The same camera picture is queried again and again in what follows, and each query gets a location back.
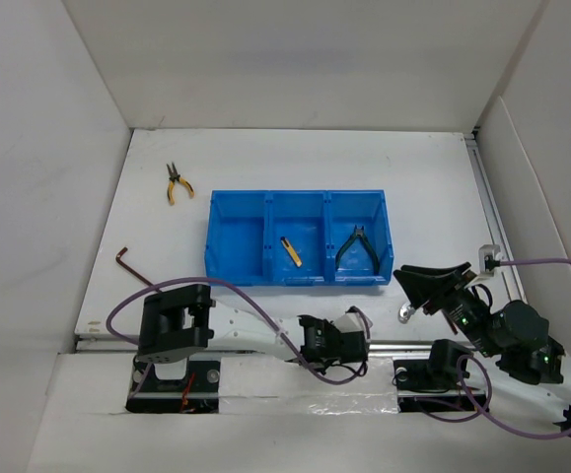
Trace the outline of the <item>small yellow needle-nose pliers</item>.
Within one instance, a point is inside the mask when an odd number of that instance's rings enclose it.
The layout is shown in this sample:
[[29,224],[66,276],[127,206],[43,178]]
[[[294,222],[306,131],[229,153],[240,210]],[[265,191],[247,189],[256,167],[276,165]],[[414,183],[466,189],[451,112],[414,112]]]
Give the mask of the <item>small yellow needle-nose pliers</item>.
[[175,163],[166,164],[167,171],[169,174],[169,184],[167,188],[167,200],[170,206],[174,206],[176,204],[175,200],[175,188],[177,186],[183,187],[190,199],[193,199],[195,196],[195,191],[193,186],[178,172]]

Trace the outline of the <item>blue bin right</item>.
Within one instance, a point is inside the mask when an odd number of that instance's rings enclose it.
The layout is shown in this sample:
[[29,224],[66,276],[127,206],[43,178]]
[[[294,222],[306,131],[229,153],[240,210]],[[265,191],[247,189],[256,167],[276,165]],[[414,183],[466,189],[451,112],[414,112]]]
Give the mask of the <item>blue bin right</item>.
[[[331,190],[325,203],[325,278],[332,286],[386,286],[393,271],[393,241],[387,211],[386,195],[382,190]],[[335,255],[353,232],[363,226],[379,257],[381,268],[373,273],[370,257],[360,241],[343,255],[335,270]]]

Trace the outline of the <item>blue bin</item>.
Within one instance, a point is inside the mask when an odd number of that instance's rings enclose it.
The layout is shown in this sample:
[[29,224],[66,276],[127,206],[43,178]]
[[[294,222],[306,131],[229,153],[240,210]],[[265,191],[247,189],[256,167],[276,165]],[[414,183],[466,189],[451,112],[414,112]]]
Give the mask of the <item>blue bin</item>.
[[[393,271],[393,241],[387,211],[386,195],[382,190],[331,190],[325,203],[325,278],[332,286],[386,286]],[[360,241],[343,255],[335,270],[335,255],[353,232],[363,226],[379,257],[381,268],[373,273],[370,257]]]
[[206,275],[237,286],[264,281],[265,192],[214,190],[204,251]]
[[[324,280],[324,195],[322,191],[274,191],[271,206],[271,284],[308,286]],[[302,259],[297,268],[281,244],[287,237]]]

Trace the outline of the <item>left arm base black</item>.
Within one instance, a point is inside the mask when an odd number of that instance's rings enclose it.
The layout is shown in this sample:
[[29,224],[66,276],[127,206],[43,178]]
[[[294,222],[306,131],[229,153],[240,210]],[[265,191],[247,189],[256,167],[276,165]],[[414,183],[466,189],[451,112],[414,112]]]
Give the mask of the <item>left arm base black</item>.
[[132,361],[131,384],[125,409],[133,414],[216,414],[219,412],[219,360],[186,360],[170,379],[148,365]]

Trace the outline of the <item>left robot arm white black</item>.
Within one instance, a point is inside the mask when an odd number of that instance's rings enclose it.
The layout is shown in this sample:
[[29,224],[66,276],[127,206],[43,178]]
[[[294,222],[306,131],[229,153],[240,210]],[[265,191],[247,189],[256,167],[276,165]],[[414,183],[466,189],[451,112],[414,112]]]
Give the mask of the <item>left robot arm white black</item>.
[[345,313],[344,328],[307,314],[265,319],[217,302],[210,287],[193,284],[144,300],[137,360],[157,365],[155,379],[171,391],[188,382],[183,360],[207,350],[257,352],[307,365],[321,375],[343,365],[363,372],[369,346],[364,323],[356,316]]

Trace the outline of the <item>aluminium rail front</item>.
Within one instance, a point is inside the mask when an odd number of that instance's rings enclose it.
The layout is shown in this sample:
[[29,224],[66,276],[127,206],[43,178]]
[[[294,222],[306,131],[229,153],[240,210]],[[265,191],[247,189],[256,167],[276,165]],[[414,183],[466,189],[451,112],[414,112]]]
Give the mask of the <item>aluminium rail front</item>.
[[[429,352],[432,343],[399,343],[388,341],[374,341],[370,344],[371,354],[389,354],[399,352]],[[81,338],[75,344],[75,353],[135,353],[137,347],[125,341],[109,338]],[[210,352],[228,354],[252,354],[256,350],[252,349],[229,349],[229,348],[208,348]]]

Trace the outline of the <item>silver metal tool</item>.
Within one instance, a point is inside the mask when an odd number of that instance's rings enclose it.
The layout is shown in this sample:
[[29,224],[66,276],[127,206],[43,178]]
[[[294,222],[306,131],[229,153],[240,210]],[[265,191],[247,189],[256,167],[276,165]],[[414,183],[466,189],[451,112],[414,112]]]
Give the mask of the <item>silver metal tool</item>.
[[397,319],[401,324],[407,324],[416,311],[411,303],[405,303],[398,310]]

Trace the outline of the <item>blue bin left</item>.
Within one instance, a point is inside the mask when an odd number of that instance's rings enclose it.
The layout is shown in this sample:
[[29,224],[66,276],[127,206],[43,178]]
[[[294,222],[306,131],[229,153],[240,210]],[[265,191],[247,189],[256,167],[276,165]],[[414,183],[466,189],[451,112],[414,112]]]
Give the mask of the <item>blue bin left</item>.
[[237,286],[264,281],[265,192],[214,190],[204,251],[206,275]]

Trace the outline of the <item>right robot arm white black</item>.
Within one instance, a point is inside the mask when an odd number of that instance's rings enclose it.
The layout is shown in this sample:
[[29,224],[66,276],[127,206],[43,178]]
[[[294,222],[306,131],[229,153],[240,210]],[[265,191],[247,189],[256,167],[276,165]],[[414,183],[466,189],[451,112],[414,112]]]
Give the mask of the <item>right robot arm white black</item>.
[[[498,261],[492,257],[483,260],[486,271],[500,266],[530,266],[541,264],[568,264],[567,258],[543,258],[531,260]],[[476,275],[470,264],[453,268],[425,268],[403,265],[393,272],[414,309],[427,315],[442,312],[452,325],[461,330],[468,341],[482,356],[498,356],[496,367],[512,379],[528,385],[565,382],[561,373],[563,346],[549,336],[549,322],[529,304],[514,300],[496,312],[492,302],[484,302],[470,283]],[[486,397],[477,402],[464,380],[468,377],[467,362],[472,359],[471,350],[447,339],[433,343],[424,372],[417,380],[430,388],[451,390],[460,388],[468,401],[497,427],[527,439],[571,438],[571,407],[564,411],[564,420],[557,424],[558,434],[535,435],[518,431],[493,418],[487,408],[492,396],[492,383],[486,381]]]

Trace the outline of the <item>right brown hex key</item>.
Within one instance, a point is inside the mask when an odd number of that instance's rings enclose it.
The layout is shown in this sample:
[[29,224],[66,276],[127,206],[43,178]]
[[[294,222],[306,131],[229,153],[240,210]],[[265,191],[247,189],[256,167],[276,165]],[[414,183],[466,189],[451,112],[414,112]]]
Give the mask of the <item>right brown hex key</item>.
[[444,318],[445,318],[446,322],[448,323],[448,325],[450,326],[452,332],[453,332],[455,335],[457,335],[457,334],[459,333],[459,332],[458,332],[458,328],[457,328],[456,325],[453,323],[453,321],[450,320],[445,314],[444,314]]

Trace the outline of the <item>blue bin middle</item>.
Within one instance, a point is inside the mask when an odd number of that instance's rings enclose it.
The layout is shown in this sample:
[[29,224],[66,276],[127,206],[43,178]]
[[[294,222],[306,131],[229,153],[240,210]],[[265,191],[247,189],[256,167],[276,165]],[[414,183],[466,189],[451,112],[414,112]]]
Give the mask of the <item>blue bin middle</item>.
[[[271,284],[308,286],[324,280],[324,195],[322,191],[274,191],[271,206]],[[302,259],[297,268],[281,244],[287,237]]]

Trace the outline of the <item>left brown hex key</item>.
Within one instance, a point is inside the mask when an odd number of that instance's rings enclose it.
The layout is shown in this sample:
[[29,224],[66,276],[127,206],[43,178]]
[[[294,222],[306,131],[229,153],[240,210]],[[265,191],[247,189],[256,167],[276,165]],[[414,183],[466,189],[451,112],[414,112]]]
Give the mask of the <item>left brown hex key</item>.
[[127,272],[129,275],[131,275],[133,278],[135,278],[140,283],[142,283],[144,286],[146,286],[146,287],[153,286],[154,283],[151,280],[149,280],[147,277],[145,277],[141,272],[137,271],[132,265],[130,265],[125,260],[125,256],[127,255],[128,251],[129,251],[129,248],[127,246],[124,246],[115,255],[114,261],[116,262],[116,264],[120,268],[122,268],[125,272]]

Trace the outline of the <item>dark green cutting pliers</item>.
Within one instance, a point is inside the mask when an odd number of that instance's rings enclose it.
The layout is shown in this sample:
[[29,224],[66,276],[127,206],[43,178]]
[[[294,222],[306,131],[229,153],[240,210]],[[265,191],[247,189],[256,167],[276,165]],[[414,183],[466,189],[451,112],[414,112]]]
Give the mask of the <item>dark green cutting pliers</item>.
[[338,249],[335,255],[335,270],[339,269],[343,255],[356,241],[360,241],[362,243],[362,246],[364,247],[368,256],[371,259],[373,266],[373,273],[375,275],[378,275],[380,272],[381,263],[377,255],[377,252],[375,251],[374,247],[371,245],[365,233],[365,228],[363,226],[359,227],[357,225],[354,226],[353,232],[350,234],[346,242]]

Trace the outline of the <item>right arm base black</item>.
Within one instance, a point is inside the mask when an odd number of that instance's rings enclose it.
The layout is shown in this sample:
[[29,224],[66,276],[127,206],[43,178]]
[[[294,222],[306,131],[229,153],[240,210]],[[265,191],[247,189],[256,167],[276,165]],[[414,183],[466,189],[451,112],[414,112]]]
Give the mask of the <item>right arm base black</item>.
[[447,374],[434,375],[428,360],[397,360],[393,368],[400,413],[476,412],[459,382]]

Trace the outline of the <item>brown hex key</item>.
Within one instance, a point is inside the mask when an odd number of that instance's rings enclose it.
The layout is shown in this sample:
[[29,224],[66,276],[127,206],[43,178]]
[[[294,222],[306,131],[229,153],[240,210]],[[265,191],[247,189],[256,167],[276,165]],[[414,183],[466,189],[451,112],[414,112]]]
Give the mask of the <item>brown hex key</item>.
[[446,322],[448,323],[448,325],[450,326],[452,332],[453,332],[455,335],[457,335],[457,334],[459,333],[459,332],[458,332],[458,328],[457,328],[456,325],[453,323],[453,321],[450,320],[445,314],[444,314],[444,318],[445,318]]
[[146,286],[146,287],[153,286],[154,283],[151,280],[149,280],[147,277],[145,277],[141,272],[137,271],[132,265],[130,265],[125,260],[125,256],[127,255],[128,251],[129,251],[129,248],[127,246],[124,246],[115,255],[114,261],[116,262],[116,264],[120,268],[122,268],[125,272],[127,272],[129,275],[131,275],[133,278],[135,278],[140,283],[142,283],[144,286]]

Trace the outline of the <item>yellow utility knife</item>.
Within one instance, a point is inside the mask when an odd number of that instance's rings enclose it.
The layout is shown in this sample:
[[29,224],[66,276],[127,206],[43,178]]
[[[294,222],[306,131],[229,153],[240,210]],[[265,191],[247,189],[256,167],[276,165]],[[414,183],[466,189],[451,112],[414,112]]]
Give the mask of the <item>yellow utility knife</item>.
[[297,268],[301,268],[303,265],[302,259],[300,258],[299,254],[295,250],[294,246],[291,244],[289,239],[285,236],[280,238],[281,244],[283,245],[284,249],[292,259],[293,263]]

